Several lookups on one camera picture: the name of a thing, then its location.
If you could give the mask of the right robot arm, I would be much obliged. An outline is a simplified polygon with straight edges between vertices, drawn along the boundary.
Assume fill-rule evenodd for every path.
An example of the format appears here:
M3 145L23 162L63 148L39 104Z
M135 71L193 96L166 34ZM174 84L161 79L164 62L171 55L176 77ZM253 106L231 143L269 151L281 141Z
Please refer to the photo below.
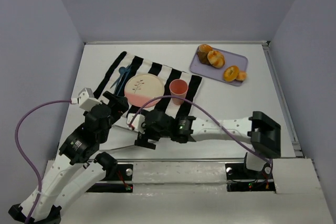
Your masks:
M208 140L234 141L247 153L245 169L261 172L272 160L281 157L281 126L260 111L252 116L235 120L216 120L179 116L173 118L162 111L153 110L146 115L129 114L127 125L138 133L135 145L150 149L152 141L169 138L185 144Z

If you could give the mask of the orange bagel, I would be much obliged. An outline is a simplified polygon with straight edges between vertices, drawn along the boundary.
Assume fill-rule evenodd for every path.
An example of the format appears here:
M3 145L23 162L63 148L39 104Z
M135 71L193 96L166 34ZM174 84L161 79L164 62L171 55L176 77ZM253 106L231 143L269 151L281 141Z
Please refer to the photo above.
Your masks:
M223 79L226 82L234 81L239 74L239 68L237 66L228 67L223 73Z

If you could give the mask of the metal tongs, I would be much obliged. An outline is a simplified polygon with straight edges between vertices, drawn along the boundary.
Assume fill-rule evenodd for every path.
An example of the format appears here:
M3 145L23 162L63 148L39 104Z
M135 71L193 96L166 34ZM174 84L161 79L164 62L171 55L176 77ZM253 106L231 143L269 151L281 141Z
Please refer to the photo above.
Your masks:
M108 140L100 145L101 151L117 151L134 146L138 138L138 132L127 127L113 125L108 136Z

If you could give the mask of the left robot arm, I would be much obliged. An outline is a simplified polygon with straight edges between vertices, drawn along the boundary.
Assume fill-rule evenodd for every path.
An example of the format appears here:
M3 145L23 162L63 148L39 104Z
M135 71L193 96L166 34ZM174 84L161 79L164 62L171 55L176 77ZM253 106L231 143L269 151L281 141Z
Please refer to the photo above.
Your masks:
M12 205L9 215L22 223L60 223L61 213L99 180L114 174L118 162L106 152L98 153L112 125L129 109L128 100L106 91L108 103L96 99L89 88L67 100L84 111L81 123L63 142L44 176L22 150L17 148L37 176L36 189L20 204Z

